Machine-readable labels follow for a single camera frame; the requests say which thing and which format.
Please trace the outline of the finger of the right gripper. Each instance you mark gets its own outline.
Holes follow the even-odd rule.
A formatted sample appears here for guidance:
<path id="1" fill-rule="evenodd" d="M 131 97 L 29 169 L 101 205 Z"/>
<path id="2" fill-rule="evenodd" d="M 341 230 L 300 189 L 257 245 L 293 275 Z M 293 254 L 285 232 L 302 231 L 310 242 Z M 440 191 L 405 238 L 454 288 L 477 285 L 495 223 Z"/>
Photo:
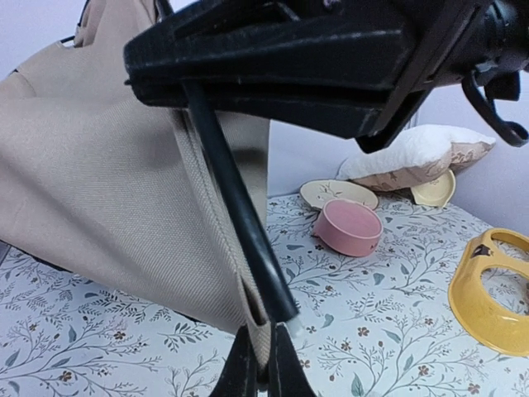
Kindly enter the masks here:
<path id="1" fill-rule="evenodd" d="M 415 45 L 403 20 L 165 20 L 124 61 L 144 103 L 181 107 L 181 84 L 196 81 L 219 108 L 382 108 Z"/>

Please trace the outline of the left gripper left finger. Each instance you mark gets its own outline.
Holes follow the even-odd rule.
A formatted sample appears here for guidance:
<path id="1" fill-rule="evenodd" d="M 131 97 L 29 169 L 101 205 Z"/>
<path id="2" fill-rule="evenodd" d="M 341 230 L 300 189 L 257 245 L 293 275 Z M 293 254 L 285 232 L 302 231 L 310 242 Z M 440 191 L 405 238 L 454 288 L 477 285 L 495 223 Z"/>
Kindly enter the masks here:
<path id="1" fill-rule="evenodd" d="M 256 397 L 259 393 L 258 361 L 247 326 L 236 333 L 212 397 Z"/>

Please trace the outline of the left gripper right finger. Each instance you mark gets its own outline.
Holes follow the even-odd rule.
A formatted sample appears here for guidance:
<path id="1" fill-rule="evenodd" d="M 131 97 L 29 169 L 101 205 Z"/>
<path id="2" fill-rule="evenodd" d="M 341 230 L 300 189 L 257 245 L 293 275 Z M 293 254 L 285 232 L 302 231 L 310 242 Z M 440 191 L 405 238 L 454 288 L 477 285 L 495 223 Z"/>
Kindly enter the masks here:
<path id="1" fill-rule="evenodd" d="M 268 396 L 317 397 L 305 376 L 285 325 L 275 323 L 271 331 Z"/>

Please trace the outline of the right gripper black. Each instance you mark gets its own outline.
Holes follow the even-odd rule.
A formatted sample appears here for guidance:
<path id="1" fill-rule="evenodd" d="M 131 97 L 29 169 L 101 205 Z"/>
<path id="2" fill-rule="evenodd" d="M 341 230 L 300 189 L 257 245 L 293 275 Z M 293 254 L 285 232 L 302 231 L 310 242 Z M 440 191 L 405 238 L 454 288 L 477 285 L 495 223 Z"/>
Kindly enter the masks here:
<path id="1" fill-rule="evenodd" d="M 434 88 L 458 84 L 482 119 L 509 145 L 523 146 L 528 132 L 503 119 L 498 100 L 520 97 L 528 66 L 525 1 L 199 1 L 166 20 L 403 20 L 416 45 L 392 92 L 359 91 L 318 96 L 251 93 L 208 88 L 212 106 L 286 122 L 345 139 L 366 153 L 389 146 Z M 156 106 L 177 107 L 164 98 Z"/>

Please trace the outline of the beige fabric pet tent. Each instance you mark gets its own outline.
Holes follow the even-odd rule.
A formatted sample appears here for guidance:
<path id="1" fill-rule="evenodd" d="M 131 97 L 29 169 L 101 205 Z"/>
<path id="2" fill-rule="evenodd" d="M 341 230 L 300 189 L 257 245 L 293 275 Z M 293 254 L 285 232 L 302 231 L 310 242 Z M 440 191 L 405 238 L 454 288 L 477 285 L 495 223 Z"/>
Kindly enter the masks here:
<path id="1" fill-rule="evenodd" d="M 261 366 L 270 322 L 192 121 L 127 87 L 124 45 L 152 1 L 91 1 L 74 43 L 1 82 L 1 238 L 227 332 Z"/>

